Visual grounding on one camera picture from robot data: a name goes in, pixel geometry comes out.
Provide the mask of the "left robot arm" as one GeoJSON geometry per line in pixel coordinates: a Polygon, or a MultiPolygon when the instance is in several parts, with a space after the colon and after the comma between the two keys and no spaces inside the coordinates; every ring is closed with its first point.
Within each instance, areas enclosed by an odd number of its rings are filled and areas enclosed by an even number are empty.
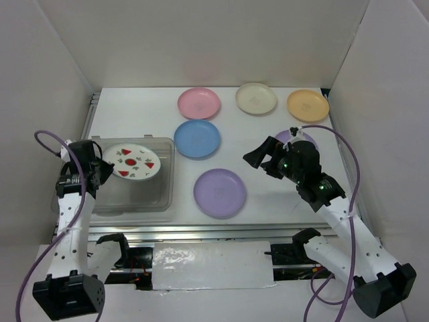
{"type": "Polygon", "coordinates": [[[92,140],[68,142],[61,149],[65,161],[56,183],[60,241],[44,280],[35,282],[32,295],[52,321],[100,314],[105,306],[105,281],[116,266],[132,260],[126,237],[114,233],[88,247],[90,217],[97,190],[113,172],[92,140]]]}

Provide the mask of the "blue plastic plate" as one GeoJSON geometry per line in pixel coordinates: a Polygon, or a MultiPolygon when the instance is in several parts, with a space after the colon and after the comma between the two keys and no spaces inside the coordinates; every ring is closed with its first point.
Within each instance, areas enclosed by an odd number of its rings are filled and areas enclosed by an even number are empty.
{"type": "Polygon", "coordinates": [[[211,122],[193,119],[178,126],[174,132],[174,144],[177,151],[187,158],[206,158],[219,148],[221,135],[211,122]]]}

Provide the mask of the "purple plate front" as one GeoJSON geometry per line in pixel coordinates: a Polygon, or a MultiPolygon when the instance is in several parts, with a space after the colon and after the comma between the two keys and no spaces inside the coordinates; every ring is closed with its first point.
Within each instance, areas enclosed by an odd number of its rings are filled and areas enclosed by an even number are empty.
{"type": "Polygon", "coordinates": [[[242,179],[224,168],[214,168],[201,174],[193,188],[198,208],[209,217],[229,219],[242,209],[247,189],[242,179]]]}

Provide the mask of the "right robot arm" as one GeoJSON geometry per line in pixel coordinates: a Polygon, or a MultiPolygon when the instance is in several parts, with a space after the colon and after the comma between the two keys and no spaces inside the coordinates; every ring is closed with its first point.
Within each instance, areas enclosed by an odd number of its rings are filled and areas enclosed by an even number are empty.
{"type": "Polygon", "coordinates": [[[346,284],[347,294],[373,319],[408,298],[416,279],[415,269],[387,252],[350,210],[352,203],[339,183],[322,171],[320,154],[312,142],[292,139],[282,144],[268,137],[243,159],[274,178],[291,180],[302,200],[341,241],[350,244],[351,255],[346,256],[315,229],[305,229],[294,236],[292,255],[296,261],[305,263],[311,259],[322,264],[346,284]]]}

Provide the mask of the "watermelon pattern ceramic plate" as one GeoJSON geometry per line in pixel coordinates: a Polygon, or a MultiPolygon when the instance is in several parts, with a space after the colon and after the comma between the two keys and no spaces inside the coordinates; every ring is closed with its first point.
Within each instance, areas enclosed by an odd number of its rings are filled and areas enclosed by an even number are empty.
{"type": "Polygon", "coordinates": [[[132,143],[115,144],[103,152],[103,160],[113,165],[119,178],[143,181],[153,178],[161,170],[158,155],[145,146],[132,143]]]}

